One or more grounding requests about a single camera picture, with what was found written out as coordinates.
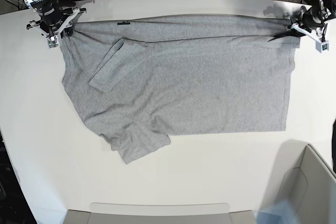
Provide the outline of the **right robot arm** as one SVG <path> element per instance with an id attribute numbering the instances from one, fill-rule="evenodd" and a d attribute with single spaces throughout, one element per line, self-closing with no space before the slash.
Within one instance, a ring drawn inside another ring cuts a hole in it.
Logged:
<path id="1" fill-rule="evenodd" d="M 26 29 L 39 30 L 47 40 L 49 48 L 56 48 L 60 44 L 63 32 L 72 35 L 73 20 L 85 13 L 85 8 L 79 8 L 75 2 L 60 2 L 59 0 L 24 0 L 25 5 L 36 12 L 40 20 L 31 20 Z"/>

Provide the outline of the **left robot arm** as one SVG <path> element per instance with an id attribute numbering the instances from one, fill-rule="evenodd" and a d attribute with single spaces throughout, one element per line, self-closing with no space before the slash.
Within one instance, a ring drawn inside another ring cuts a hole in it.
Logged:
<path id="1" fill-rule="evenodd" d="M 282 37 L 309 36 L 317 43 L 326 45 L 328 22 L 335 19 L 335 0 L 301 0 L 310 5 L 301 6 L 291 17 L 291 25 L 286 31 L 275 34 L 274 39 Z"/>

